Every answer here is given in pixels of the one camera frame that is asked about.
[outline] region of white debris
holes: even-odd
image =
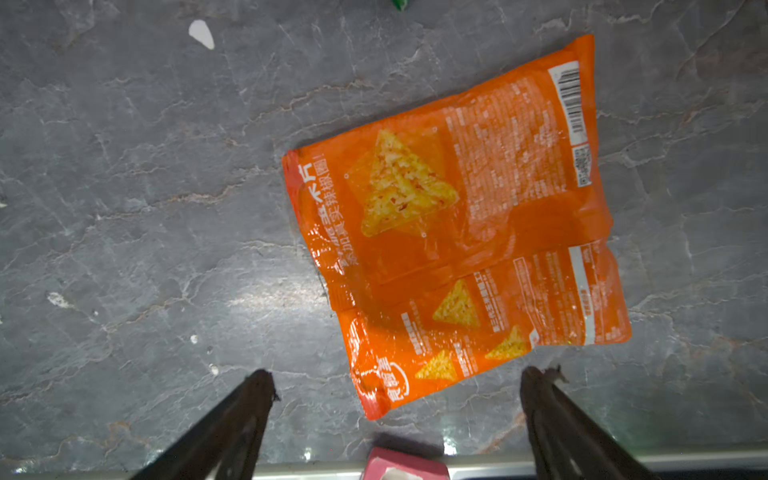
[[[48,301],[59,308],[74,308],[59,292],[50,292],[48,294]]]
[[[204,20],[195,20],[190,25],[190,37],[205,45],[208,50],[213,50],[214,37],[210,34],[208,24]]]

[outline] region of white barcode label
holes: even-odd
[[[581,111],[581,79],[578,73],[578,61],[569,61],[549,69],[554,86],[558,89],[560,105],[568,121],[568,133],[571,135],[571,145],[583,144],[587,141],[587,131],[584,128],[584,113]]]
[[[589,151],[589,144],[574,147],[574,169],[576,170],[576,180],[579,187],[592,185],[592,154]]]
[[[594,345],[594,309],[592,308],[592,295],[589,290],[589,280],[587,280],[587,271],[584,268],[581,247],[569,247],[568,253],[571,256],[571,265],[574,269],[574,280],[576,280],[579,303],[581,304],[581,318],[584,320],[584,344]]]

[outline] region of snack bag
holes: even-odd
[[[537,345],[630,338],[597,151],[585,36],[284,157],[369,419]]]

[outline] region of qr code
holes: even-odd
[[[592,154],[589,151],[589,144],[574,148],[574,168],[579,187],[592,185]]]

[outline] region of barcode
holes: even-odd
[[[589,150],[589,144],[576,147],[574,150],[574,169],[579,187],[592,185],[592,154]]]
[[[571,145],[583,144],[587,141],[584,130],[584,113],[581,111],[581,78],[577,61],[558,65],[549,69],[554,86],[558,89],[558,97],[568,121],[568,133],[571,135]]]

